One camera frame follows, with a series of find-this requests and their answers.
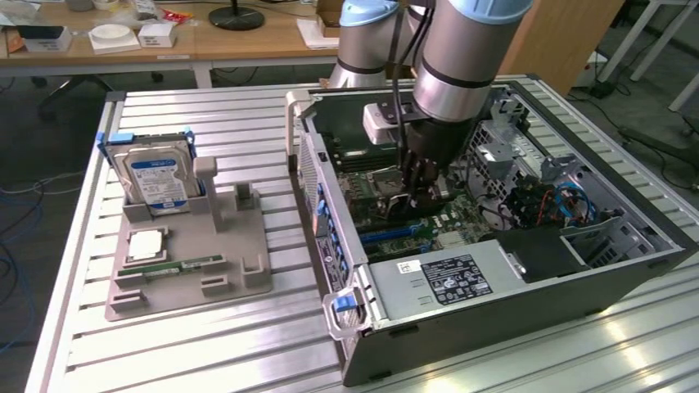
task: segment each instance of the hard drive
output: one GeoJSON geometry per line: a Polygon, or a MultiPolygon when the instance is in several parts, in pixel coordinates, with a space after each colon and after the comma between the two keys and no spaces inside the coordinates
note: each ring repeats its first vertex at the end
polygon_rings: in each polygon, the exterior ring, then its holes
{"type": "Polygon", "coordinates": [[[194,135],[118,133],[99,145],[115,169],[131,205],[146,204],[154,216],[190,211],[202,195],[194,172],[194,135]]]}

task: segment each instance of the metal frame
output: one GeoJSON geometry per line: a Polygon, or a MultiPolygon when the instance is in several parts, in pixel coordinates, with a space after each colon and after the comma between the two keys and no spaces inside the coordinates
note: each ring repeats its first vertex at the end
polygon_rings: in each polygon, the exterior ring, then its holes
{"type": "MultiPolygon", "coordinates": [[[[661,6],[685,6],[685,10],[678,14],[678,17],[668,26],[664,35],[658,39],[658,42],[656,43],[649,54],[644,57],[642,64],[637,67],[637,70],[634,71],[634,74],[630,77],[633,81],[638,81],[642,78],[644,74],[646,73],[646,70],[654,63],[656,59],[658,58],[658,55],[661,54],[661,51],[666,47],[673,36],[678,32],[680,27],[690,17],[692,12],[696,10],[698,5],[699,0],[692,0],[690,2],[688,2],[686,0],[650,0],[650,4],[642,13],[642,16],[638,18],[638,21],[634,24],[632,31],[626,35],[626,38],[622,44],[620,45],[618,50],[614,52],[614,56],[612,57],[605,69],[602,70],[602,73],[600,74],[600,81],[605,82],[610,79],[610,76],[613,76],[614,70],[617,69],[620,62],[622,61],[622,59],[626,56],[626,53],[632,49],[632,45],[638,39],[638,36],[642,34],[644,28],[652,21],[656,12],[658,12],[661,6]]],[[[684,92],[678,95],[678,98],[676,98],[676,101],[669,106],[669,109],[672,111],[680,111],[680,108],[688,102],[688,100],[690,99],[690,95],[697,91],[698,88],[699,74],[692,80],[690,84],[688,84],[688,87],[685,88],[684,92]]]]}
{"type": "MultiPolygon", "coordinates": [[[[544,84],[517,78],[694,240],[699,213],[544,84]]],[[[262,193],[275,289],[150,317],[105,320],[106,277],[123,190],[95,151],[71,227],[27,391],[626,390],[699,386],[699,258],[648,282],[605,313],[417,368],[382,382],[339,384],[335,343],[287,180],[285,96],[315,84],[130,93],[101,129],[198,132],[219,158],[221,191],[247,179],[262,193]]],[[[534,122],[548,150],[568,147],[534,122]]]]}
{"type": "Polygon", "coordinates": [[[57,75],[86,75],[86,74],[119,74],[126,72],[143,71],[171,71],[193,70],[197,78],[198,88],[213,88],[210,71],[214,68],[251,67],[251,66],[301,66],[305,64],[334,64],[337,56],[309,56],[309,57],[278,57],[269,59],[241,59],[241,60],[197,60],[189,59],[190,55],[181,55],[182,61],[162,61],[145,63],[95,63],[90,65],[34,65],[26,66],[0,66],[0,78],[22,76],[57,76],[57,75]]]}

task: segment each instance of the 3d-printed holder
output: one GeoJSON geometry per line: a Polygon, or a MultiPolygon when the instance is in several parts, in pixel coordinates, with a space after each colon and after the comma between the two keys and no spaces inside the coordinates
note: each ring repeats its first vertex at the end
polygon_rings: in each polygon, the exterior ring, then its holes
{"type": "Polygon", "coordinates": [[[214,157],[195,158],[195,176],[206,195],[189,199],[190,212],[154,217],[145,204],[125,204],[118,252],[107,298],[106,318],[118,321],[170,309],[202,305],[271,291],[267,238],[261,196],[249,183],[218,193],[214,157]],[[133,260],[131,236],[145,230],[163,233],[165,250],[133,260]],[[126,269],[222,255],[186,273],[125,274],[126,269]]]}

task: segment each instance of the table leg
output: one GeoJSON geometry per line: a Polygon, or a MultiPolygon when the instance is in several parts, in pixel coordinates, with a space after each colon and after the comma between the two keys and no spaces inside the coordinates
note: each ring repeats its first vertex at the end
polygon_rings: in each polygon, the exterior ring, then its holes
{"type": "Polygon", "coordinates": [[[698,3],[699,2],[697,0],[694,2],[690,2],[685,10],[681,12],[680,16],[676,18],[676,20],[670,24],[670,26],[668,26],[666,32],[664,33],[664,35],[661,36],[661,39],[656,43],[654,48],[652,49],[652,52],[649,52],[646,57],[644,57],[642,64],[638,66],[637,71],[634,71],[634,74],[632,75],[632,80],[637,81],[642,78],[644,73],[646,72],[652,64],[654,63],[656,58],[658,58],[658,55],[661,54],[664,47],[666,47],[668,43],[670,42],[670,39],[678,32],[680,26],[682,26],[682,24],[690,17],[692,12],[696,10],[698,3]]]}
{"type": "Polygon", "coordinates": [[[610,76],[613,76],[613,72],[617,69],[620,62],[625,58],[626,52],[630,51],[632,45],[634,44],[638,36],[641,35],[644,28],[649,24],[649,21],[654,17],[660,6],[661,6],[661,3],[652,0],[652,3],[646,7],[646,11],[644,11],[642,16],[638,18],[638,21],[634,24],[634,27],[632,28],[630,33],[626,34],[625,41],[622,42],[622,45],[620,45],[618,50],[614,52],[614,56],[612,57],[610,61],[608,62],[608,65],[605,69],[602,70],[602,74],[600,74],[598,79],[601,82],[608,81],[610,79],[610,76]]]}
{"type": "Polygon", "coordinates": [[[193,70],[195,71],[197,87],[198,88],[213,88],[211,82],[211,62],[203,61],[193,64],[193,70]]]}
{"type": "Polygon", "coordinates": [[[673,104],[668,107],[673,112],[680,111],[688,100],[690,99],[690,96],[694,94],[694,92],[699,89],[699,74],[697,74],[696,78],[692,80],[692,82],[688,84],[688,87],[682,91],[682,93],[678,95],[678,98],[676,98],[676,101],[673,101],[673,104]]]}

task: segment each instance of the wooden desk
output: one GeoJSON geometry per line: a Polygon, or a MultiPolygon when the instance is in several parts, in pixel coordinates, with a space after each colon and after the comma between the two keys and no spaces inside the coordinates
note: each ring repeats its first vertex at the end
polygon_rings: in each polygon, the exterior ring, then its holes
{"type": "MultiPolygon", "coordinates": [[[[262,7],[313,15],[314,8],[301,4],[262,7]]],[[[239,32],[217,28],[209,23],[209,13],[226,4],[167,4],[165,8],[195,14],[199,25],[177,27],[178,42],[173,48],[95,55],[87,32],[94,21],[110,16],[109,11],[73,12],[65,3],[45,3],[41,14],[54,25],[67,25],[75,32],[66,53],[30,53],[22,50],[0,56],[0,77],[109,74],[137,71],[194,70],[199,88],[211,88],[210,71],[215,67],[291,66],[334,63],[337,50],[313,51],[301,37],[298,16],[262,9],[266,24],[261,29],[239,32]]],[[[3,48],[7,46],[5,35],[3,48]]]]}

